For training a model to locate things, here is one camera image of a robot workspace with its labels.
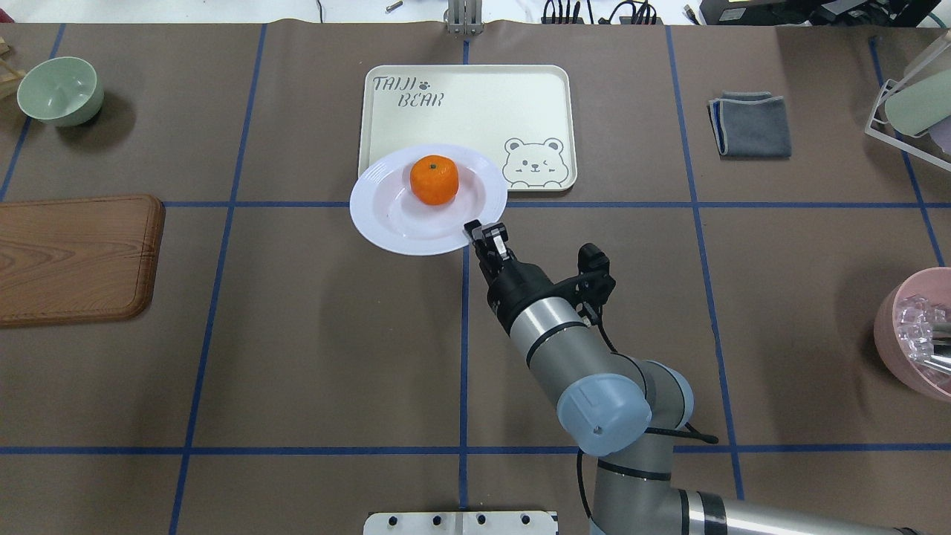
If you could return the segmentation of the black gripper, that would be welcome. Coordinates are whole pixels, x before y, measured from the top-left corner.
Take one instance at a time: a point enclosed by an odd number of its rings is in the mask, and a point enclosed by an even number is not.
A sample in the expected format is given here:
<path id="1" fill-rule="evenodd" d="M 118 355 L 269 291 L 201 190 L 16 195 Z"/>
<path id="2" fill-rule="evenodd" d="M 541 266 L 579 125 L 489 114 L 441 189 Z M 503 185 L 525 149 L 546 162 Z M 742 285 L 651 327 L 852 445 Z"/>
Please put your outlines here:
<path id="1" fill-rule="evenodd" d="M 541 267 L 523 263 L 507 246 L 508 230 L 503 222 L 482 224 L 478 219 L 464 225 L 464 231 L 479 260 L 488 284 L 487 302 L 507 334 L 516 319 L 530 307 L 551 298 L 568 306 L 568 324 L 583 318 L 599 322 L 604 305 L 616 287 L 609 273 L 609 258 L 592 243 L 578 251 L 578 274 L 554 283 Z"/>

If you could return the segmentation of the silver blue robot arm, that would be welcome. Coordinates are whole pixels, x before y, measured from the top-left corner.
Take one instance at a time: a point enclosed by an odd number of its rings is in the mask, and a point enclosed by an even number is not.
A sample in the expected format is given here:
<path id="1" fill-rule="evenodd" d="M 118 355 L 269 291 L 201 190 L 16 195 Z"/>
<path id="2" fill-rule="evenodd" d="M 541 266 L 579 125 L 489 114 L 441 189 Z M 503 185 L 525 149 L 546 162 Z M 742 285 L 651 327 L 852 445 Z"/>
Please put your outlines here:
<path id="1" fill-rule="evenodd" d="M 689 424 L 685 377 L 657 361 L 615 351 L 604 337 L 603 307 L 616 285 L 606 254 L 584 244 L 578 274 L 554 283 L 508 247 L 503 223 L 466 223 L 487 282 L 487 304 L 556 410 L 583 456 L 597 460 L 591 493 L 580 498 L 591 534 L 912 534 L 727 500 L 672 485 L 675 439 L 716 443 Z"/>

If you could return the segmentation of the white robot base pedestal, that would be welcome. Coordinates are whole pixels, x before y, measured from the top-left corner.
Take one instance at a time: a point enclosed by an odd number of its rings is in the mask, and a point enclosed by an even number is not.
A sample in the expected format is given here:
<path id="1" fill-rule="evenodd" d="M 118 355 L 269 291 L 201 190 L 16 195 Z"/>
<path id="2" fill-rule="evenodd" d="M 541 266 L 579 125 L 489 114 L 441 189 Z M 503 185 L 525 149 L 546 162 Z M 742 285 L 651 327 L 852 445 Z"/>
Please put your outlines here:
<path id="1" fill-rule="evenodd" d="M 380 512 L 363 534 L 558 534 L 557 514 L 543 510 Z"/>

